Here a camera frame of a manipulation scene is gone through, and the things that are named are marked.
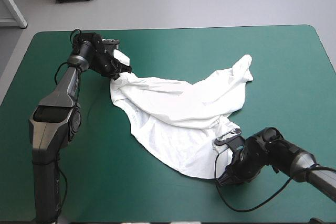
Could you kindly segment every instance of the white t-shirt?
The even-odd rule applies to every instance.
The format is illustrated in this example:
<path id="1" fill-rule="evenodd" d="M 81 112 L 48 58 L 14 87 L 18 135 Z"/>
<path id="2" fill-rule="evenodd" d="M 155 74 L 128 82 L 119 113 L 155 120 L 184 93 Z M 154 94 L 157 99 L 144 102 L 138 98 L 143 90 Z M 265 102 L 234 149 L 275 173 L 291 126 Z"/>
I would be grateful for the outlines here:
<path id="1" fill-rule="evenodd" d="M 115 50 L 114 57 L 129 65 L 122 52 Z M 195 84 L 122 73 L 111 80 L 111 99 L 127 114 L 132 135 L 157 159 L 184 175 L 213 178 L 212 140 L 239 128 L 228 117 L 243 107 L 245 84 L 253 80 L 251 61 L 244 55 Z M 229 151 L 220 155 L 217 176 L 230 162 Z"/>

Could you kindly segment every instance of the green table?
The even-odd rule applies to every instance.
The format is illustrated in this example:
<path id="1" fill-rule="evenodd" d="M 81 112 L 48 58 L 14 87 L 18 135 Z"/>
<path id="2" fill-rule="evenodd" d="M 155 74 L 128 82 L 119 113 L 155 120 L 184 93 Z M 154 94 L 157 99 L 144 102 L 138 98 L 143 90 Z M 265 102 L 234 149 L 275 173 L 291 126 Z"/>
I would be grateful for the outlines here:
<path id="1" fill-rule="evenodd" d="M 98 31 L 121 40 L 139 77 L 191 83 L 251 54 L 254 81 L 242 110 L 230 119 L 249 136 L 276 126 L 290 141 L 336 167 L 336 76 L 314 28 L 262 26 Z M 34 218 L 28 118 L 54 87 L 57 66 L 71 51 L 69 32 L 35 35 L 0 107 L 0 220 Z M 110 100 L 109 80 L 82 77 L 83 122 L 61 151 L 69 181 L 63 213 L 72 221 L 308 221 L 336 220 L 335 204 L 307 183 L 292 182 L 266 206 L 239 214 L 220 200 L 211 180 L 189 178 L 162 164 L 130 134 L 126 114 Z M 252 183 L 223 190 L 236 207 L 252 207 L 286 180 L 270 167 Z"/>

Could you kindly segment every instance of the wire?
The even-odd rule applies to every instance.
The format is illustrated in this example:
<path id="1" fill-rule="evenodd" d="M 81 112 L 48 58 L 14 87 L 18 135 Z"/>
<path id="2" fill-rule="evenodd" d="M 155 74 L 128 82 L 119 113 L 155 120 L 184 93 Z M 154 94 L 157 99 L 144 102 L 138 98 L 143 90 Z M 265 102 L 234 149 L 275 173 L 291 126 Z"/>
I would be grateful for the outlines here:
<path id="1" fill-rule="evenodd" d="M 57 71 L 56 71 L 56 73 L 55 73 L 55 75 L 54 75 L 54 82 L 55 82 L 55 84 L 57 85 L 58 84 L 58 82 L 57 82 L 57 75 L 58 75 L 58 72 L 59 72 L 59 70 L 61 69 L 61 67 L 63 66 L 63 65 L 65 65 L 65 64 L 68 64 L 67 62 L 63 62 L 61 65 L 59 65 L 58 66 L 58 68 L 57 68 Z"/>
<path id="2" fill-rule="evenodd" d="M 215 184 L 216 184 L 216 188 L 217 188 L 217 191 L 219 193 L 219 196 L 220 198 L 222 199 L 222 201 L 225 203 L 225 205 L 230 208 L 231 210 L 235 211 L 235 212 L 251 212 L 251 211 L 254 211 L 256 209 L 258 209 L 259 207 L 262 207 L 264 204 L 266 204 L 267 202 L 269 202 L 270 200 L 272 200 L 274 197 L 276 197 L 282 190 L 285 189 L 285 187 L 289 184 L 289 182 L 292 181 L 292 179 L 301 174 L 301 173 L 304 173 L 304 172 L 309 172 L 309 171 L 312 171 L 312 170 L 328 170 L 328 171 L 331 171 L 331 172 L 334 172 L 336 173 L 336 169 L 333 169 L 333 168 L 329 168 L 329 167 L 325 167 L 325 166 L 314 166 L 314 167 L 309 167 L 309 168 L 305 168 L 305 169 L 301 169 L 301 170 L 298 170 L 296 171 L 295 173 L 293 173 L 289 179 L 283 184 L 283 186 L 280 187 L 279 190 L 277 190 L 273 195 L 271 195 L 268 199 L 264 200 L 262 203 L 258 204 L 257 206 L 255 207 L 252 207 L 250 209 L 237 209 L 237 208 L 234 208 L 233 206 L 231 206 L 227 201 L 226 199 L 224 198 L 224 196 L 222 195 L 220 189 L 219 189 L 219 185 L 218 185 L 218 181 L 216 179 L 216 171 L 217 171 L 217 160 L 218 160 L 218 157 L 219 157 L 219 154 L 217 155 L 216 157 L 216 160 L 215 160 L 215 173 L 214 173 L 214 178 L 215 178 Z"/>
<path id="3" fill-rule="evenodd" d="M 72 113 L 70 115 L 69 123 L 68 123 L 68 141 L 70 142 L 71 141 L 71 124 L 72 124 L 72 118 L 73 118 L 73 115 L 76 112 L 76 108 L 77 108 L 78 100 L 79 100 L 80 84 L 81 84 L 81 69 L 80 69 L 79 65 L 73 65 L 73 64 L 70 64 L 68 62 L 63 62 L 57 68 L 57 71 L 56 71 L 55 76 L 54 76 L 54 81 L 55 81 L 56 85 L 57 85 L 57 74 L 58 74 L 59 70 L 61 69 L 61 67 L 63 65 L 65 65 L 65 64 L 68 64 L 69 67 L 73 67 L 73 68 L 76 69 L 76 74 L 77 74 L 77 78 L 78 78 L 78 86 L 77 86 L 76 99 L 75 99 L 74 105 L 72 106 L 73 111 L 72 111 Z M 59 154 L 59 150 L 61 149 L 62 143 L 63 143 L 63 141 L 61 142 L 60 146 L 58 147 L 57 155 Z M 65 202 L 65 200 L 67 198 L 67 194 L 68 194 L 68 180 L 67 180 L 67 177 L 64 174 L 64 172 L 59 168 L 59 164 L 58 164 L 59 159 L 60 159 L 59 157 L 56 158 L 56 160 L 55 160 L 55 166 L 56 166 L 57 171 L 59 171 L 59 173 L 64 178 L 64 181 L 65 181 L 65 191 L 64 191 L 63 199 L 61 201 L 58 213 L 57 213 L 55 224 L 57 224 L 57 222 L 58 222 L 58 217 L 60 216 L 60 214 L 62 212 L 62 208 L 63 208 L 64 202 Z"/>
<path id="4" fill-rule="evenodd" d="M 72 36 L 75 34 L 75 32 L 79 32 L 80 36 L 82 35 L 82 31 L 80 29 L 75 29 L 70 34 L 70 43 L 74 46 L 75 44 L 72 42 Z"/>

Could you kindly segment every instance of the white floor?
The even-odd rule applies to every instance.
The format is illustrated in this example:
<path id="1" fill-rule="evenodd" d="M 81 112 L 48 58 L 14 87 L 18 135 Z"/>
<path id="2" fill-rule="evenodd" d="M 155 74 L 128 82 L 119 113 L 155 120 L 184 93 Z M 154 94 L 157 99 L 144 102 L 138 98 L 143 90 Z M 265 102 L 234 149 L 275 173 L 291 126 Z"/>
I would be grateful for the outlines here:
<path id="1" fill-rule="evenodd" d="M 0 102 L 24 53 L 39 31 L 147 29 L 309 24 L 315 27 L 336 67 L 336 0 L 91 0 L 58 4 L 52 0 L 15 0 L 28 27 L 19 37 L 0 29 L 0 52 L 11 51 L 0 78 Z"/>

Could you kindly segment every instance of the crumpled fabric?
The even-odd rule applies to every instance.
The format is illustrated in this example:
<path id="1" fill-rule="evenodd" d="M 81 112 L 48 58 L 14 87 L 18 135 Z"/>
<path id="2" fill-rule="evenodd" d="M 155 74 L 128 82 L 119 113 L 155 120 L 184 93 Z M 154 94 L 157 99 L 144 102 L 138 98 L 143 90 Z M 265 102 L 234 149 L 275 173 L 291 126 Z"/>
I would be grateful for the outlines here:
<path id="1" fill-rule="evenodd" d="M 122 52 L 113 54 L 130 64 Z M 253 80 L 251 61 L 244 55 L 232 68 L 216 70 L 195 84 L 121 73 L 111 80 L 111 99 L 127 114 L 131 134 L 157 159 L 186 176 L 214 178 L 212 141 L 239 128 L 228 117 L 244 105 L 246 82 Z M 221 153 L 216 177 L 231 158 L 230 150 Z"/>

